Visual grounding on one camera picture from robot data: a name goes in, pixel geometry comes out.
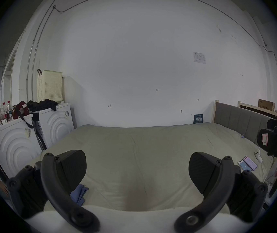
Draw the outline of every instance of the white perforated basket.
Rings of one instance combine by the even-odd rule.
[[[50,99],[55,102],[63,100],[62,72],[44,70],[37,76],[37,98],[38,102]]]

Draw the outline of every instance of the smartphone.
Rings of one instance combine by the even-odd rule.
[[[253,171],[257,168],[257,165],[248,156],[244,157],[243,160]]]
[[[249,170],[250,172],[252,172],[252,170],[250,169],[250,167],[242,160],[238,162],[239,166],[241,166],[242,170]]]

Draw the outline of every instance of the blue cloth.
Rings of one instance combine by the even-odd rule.
[[[82,206],[85,202],[83,195],[86,193],[87,190],[89,190],[87,187],[84,187],[84,185],[79,184],[76,187],[76,189],[70,194],[70,197],[76,204]]]

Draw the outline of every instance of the beige bedsheet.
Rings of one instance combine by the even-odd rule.
[[[174,207],[195,207],[203,196],[188,174],[191,154],[205,152],[235,164],[248,155],[258,168],[253,172],[263,181],[273,158],[261,151],[263,163],[254,156],[253,142],[236,131],[214,123],[111,128],[84,125],[41,153],[58,155],[83,150],[87,171],[81,184],[90,189],[84,205],[97,205],[125,211],[150,211]],[[45,210],[53,210],[47,203]]]

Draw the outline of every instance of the white washing machine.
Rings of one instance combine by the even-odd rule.
[[[24,117],[30,125],[31,118],[32,114]],[[21,118],[0,125],[0,165],[9,178],[40,153],[34,129],[30,129]]]
[[[74,130],[70,103],[58,104],[56,111],[46,109],[33,112],[33,120],[36,121],[37,132],[43,138],[47,148]]]

